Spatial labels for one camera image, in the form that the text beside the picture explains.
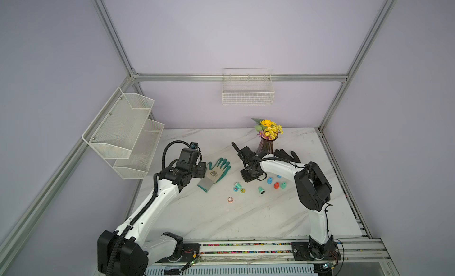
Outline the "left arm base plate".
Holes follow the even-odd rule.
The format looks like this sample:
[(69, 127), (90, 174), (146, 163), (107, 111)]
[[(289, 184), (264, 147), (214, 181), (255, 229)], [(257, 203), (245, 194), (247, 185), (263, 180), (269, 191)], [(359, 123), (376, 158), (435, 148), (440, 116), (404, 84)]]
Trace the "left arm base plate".
[(200, 255), (200, 244), (183, 243), (180, 249), (179, 258), (168, 257), (162, 258), (158, 263), (187, 263), (197, 258)]

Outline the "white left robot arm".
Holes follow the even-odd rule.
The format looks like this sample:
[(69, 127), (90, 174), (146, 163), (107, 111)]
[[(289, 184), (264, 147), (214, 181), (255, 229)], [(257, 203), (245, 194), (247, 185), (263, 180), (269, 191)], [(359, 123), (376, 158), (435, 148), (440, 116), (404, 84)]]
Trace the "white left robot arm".
[(149, 233), (164, 212), (193, 178), (204, 178), (206, 163), (196, 142), (185, 143), (180, 157), (162, 163), (154, 174), (154, 188), (136, 211), (116, 230), (104, 231), (97, 240), (97, 270), (106, 276), (142, 276), (150, 263), (176, 262), (183, 254), (183, 238), (164, 232), (145, 246)]

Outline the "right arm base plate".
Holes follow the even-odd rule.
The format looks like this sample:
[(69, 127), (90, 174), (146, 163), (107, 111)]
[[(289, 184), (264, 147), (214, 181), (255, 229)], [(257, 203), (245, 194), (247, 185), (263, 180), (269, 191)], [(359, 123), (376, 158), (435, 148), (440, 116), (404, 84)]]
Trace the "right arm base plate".
[(342, 258), (342, 249), (333, 240), (324, 245), (317, 242), (292, 242), (291, 251), (295, 261), (340, 261)]

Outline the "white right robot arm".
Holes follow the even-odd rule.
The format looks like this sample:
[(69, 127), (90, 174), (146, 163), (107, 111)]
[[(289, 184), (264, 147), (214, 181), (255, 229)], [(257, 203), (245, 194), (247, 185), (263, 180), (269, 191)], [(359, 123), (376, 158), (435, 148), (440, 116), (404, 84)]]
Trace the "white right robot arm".
[(231, 145), (244, 165), (241, 176), (246, 183), (259, 180), (267, 173), (294, 180), (299, 201), (309, 210), (310, 255), (317, 260), (325, 258), (334, 244), (334, 237), (329, 234), (327, 214), (323, 212), (323, 206), (330, 205), (332, 187), (319, 165), (315, 162), (303, 164), (294, 151), (287, 153), (280, 149), (266, 154), (253, 152), (248, 147), (239, 149), (234, 142)]

